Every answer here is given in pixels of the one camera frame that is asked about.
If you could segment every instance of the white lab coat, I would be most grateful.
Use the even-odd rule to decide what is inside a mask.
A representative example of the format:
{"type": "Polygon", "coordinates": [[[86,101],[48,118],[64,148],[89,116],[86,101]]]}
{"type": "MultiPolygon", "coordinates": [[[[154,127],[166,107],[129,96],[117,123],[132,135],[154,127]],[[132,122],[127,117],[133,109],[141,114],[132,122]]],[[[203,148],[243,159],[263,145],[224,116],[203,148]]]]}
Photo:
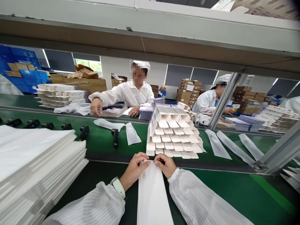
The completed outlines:
{"type": "MultiPolygon", "coordinates": [[[[188,225],[253,225],[191,171],[177,168],[168,182],[170,195],[188,225]]],[[[124,212],[122,196],[110,184],[100,182],[82,198],[50,215],[42,225],[117,225],[124,212]]]]}
{"type": "Polygon", "coordinates": [[[154,94],[149,84],[145,83],[141,89],[138,90],[134,86],[133,81],[128,81],[113,87],[112,90],[104,91],[102,93],[95,92],[88,98],[92,101],[95,97],[101,99],[103,107],[122,101],[125,101],[125,104],[128,107],[150,107],[154,99],[154,94]]]}
{"type": "Polygon", "coordinates": [[[216,103],[216,90],[209,90],[201,94],[193,109],[192,112],[194,113],[214,113],[216,110],[215,103],[216,103]]]}

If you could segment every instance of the metal frame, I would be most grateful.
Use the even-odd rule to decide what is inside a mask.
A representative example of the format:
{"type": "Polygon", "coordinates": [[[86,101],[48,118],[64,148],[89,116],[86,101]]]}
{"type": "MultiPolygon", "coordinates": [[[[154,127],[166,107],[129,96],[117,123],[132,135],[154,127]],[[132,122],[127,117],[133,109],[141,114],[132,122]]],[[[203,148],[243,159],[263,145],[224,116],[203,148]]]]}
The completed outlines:
{"type": "Polygon", "coordinates": [[[272,174],[280,170],[300,153],[300,121],[254,164],[256,171],[272,174]]]}
{"type": "Polygon", "coordinates": [[[238,85],[239,80],[242,77],[242,73],[232,73],[231,77],[228,81],[228,85],[226,86],[220,100],[218,103],[218,106],[215,110],[215,112],[212,115],[212,119],[210,121],[210,130],[216,130],[218,121],[220,120],[220,117],[222,116],[225,107],[227,106],[229,100],[231,99],[231,96],[233,94],[233,90],[238,85]]]}

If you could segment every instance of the black bracket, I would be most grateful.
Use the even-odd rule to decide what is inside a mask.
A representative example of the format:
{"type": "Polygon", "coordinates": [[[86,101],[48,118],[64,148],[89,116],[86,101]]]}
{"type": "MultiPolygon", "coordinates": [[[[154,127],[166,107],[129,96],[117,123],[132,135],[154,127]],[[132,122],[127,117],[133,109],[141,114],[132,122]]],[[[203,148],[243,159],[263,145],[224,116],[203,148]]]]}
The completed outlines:
{"type": "Polygon", "coordinates": [[[33,129],[40,125],[39,120],[28,120],[27,125],[23,127],[23,129],[33,129]]]}
{"type": "Polygon", "coordinates": [[[16,127],[22,124],[22,121],[20,119],[9,119],[7,123],[4,125],[10,126],[10,127],[16,127]]]}
{"type": "Polygon", "coordinates": [[[62,124],[62,130],[72,130],[72,125],[70,123],[62,124]]]}
{"type": "Polygon", "coordinates": [[[53,123],[42,123],[41,126],[42,128],[49,129],[49,130],[53,130],[54,128],[53,123]]]}
{"type": "Polygon", "coordinates": [[[88,133],[90,132],[90,128],[88,126],[82,126],[80,127],[80,136],[79,136],[79,141],[84,141],[87,136],[88,136],[88,133]]]}

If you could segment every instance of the ceiling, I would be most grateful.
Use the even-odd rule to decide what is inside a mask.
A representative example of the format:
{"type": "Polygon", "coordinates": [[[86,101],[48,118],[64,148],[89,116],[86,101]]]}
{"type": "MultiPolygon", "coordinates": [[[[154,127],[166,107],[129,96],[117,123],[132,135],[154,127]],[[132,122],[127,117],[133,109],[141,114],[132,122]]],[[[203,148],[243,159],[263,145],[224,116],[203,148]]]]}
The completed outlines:
{"type": "Polygon", "coordinates": [[[188,5],[202,8],[211,8],[219,0],[156,0],[157,2],[172,3],[178,5],[188,5]]]}

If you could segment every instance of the stack of paper bags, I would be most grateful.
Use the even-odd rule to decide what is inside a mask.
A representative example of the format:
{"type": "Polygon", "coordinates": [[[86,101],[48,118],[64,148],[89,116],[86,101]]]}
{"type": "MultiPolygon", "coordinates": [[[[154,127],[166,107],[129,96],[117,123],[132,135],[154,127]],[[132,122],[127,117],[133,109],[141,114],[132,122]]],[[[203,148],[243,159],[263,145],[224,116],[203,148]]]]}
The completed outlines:
{"type": "Polygon", "coordinates": [[[178,106],[156,105],[148,127],[146,153],[197,159],[203,141],[190,115],[178,106]]]}
{"type": "Polygon", "coordinates": [[[74,133],[0,126],[0,224],[41,224],[88,163],[74,133]]]}

